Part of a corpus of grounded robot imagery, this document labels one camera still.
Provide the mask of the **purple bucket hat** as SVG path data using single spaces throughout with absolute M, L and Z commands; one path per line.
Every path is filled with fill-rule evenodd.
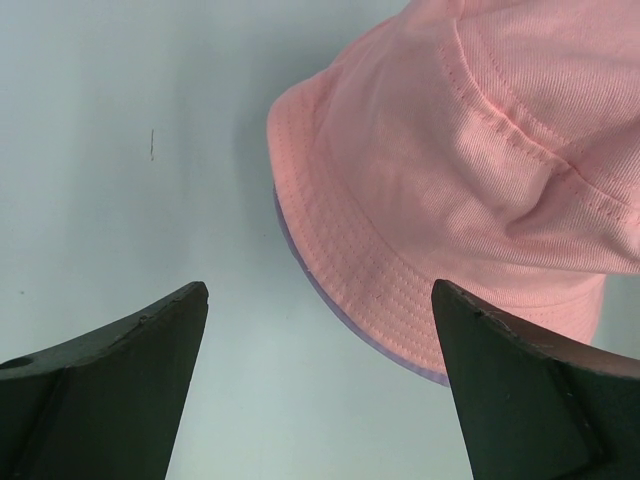
M 287 242 L 287 245 L 289 247 L 289 250 L 291 252 L 291 254 L 293 255 L 293 257 L 296 259 L 296 261 L 298 262 L 301 270 L 303 271 L 303 273 L 305 274 L 307 280 L 309 281 L 309 283 L 311 284 L 311 286 L 315 289 L 316 293 L 319 295 L 319 297 L 323 300 L 323 302 L 326 304 L 326 306 L 332 311 L 332 313 L 334 314 L 334 316 L 339 319 L 341 321 L 341 323 L 348 328 L 353 334 L 355 334 L 360 340 L 362 340 L 363 342 L 365 342 L 366 344 L 368 344 L 371 348 L 373 348 L 374 350 L 376 350 L 378 353 L 380 353 L 381 355 L 383 355 L 384 357 L 386 357 L 387 359 L 391 360 L 392 362 L 396 363 L 397 365 L 405 368 L 408 371 L 411 371 L 412 373 L 424 378 L 427 381 L 430 381 L 432 383 L 441 385 L 445 388 L 449 388 L 450 387 L 450 382 L 449 382 L 449 378 L 446 374 L 444 373 L 438 373 L 436 371 L 432 371 L 432 370 L 428 370 L 425 368 L 422 368 L 406 359 L 404 359 L 403 357 L 391 352 L 389 349 L 387 349 L 386 347 L 384 347 L 383 345 L 381 345 L 379 342 L 377 342 L 376 340 L 374 340 L 370 335 L 368 335 L 366 332 L 364 332 L 360 327 L 358 327 L 342 310 L 341 308 L 326 294 L 326 292 L 322 289 L 322 287 L 320 286 L 320 284 L 317 282 L 317 280 L 315 279 L 315 277 L 313 276 L 313 274 L 311 273 L 311 271 L 309 270 L 308 266 L 306 265 L 305 261 L 303 260 L 303 258 L 301 257 L 292 237 L 289 231 L 289 228 L 286 224 L 281 206 L 280 206 L 280 202 L 277 196 L 277 191 L 276 188 L 272 189 L 272 197 L 273 197 L 273 203 L 274 203 L 274 208 L 275 208 L 275 212 L 277 215 L 277 219 L 278 219 L 278 223 L 279 223 L 279 227 L 280 230 L 282 232 L 282 235 L 285 239 L 285 241 Z

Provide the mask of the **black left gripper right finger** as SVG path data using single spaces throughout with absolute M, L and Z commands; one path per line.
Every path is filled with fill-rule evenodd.
M 472 475 L 639 476 L 639 362 L 435 282 L 433 315 Z

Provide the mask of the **pink bucket hat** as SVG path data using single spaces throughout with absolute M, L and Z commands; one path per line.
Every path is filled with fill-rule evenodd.
M 274 188 L 326 294 L 446 374 L 449 280 L 588 344 L 639 272 L 639 5 L 412 1 L 272 105 Z

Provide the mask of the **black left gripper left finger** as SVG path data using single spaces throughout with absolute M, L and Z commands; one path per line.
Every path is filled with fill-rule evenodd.
M 165 478 L 207 313 L 207 287 L 192 282 L 3 362 L 2 478 Z

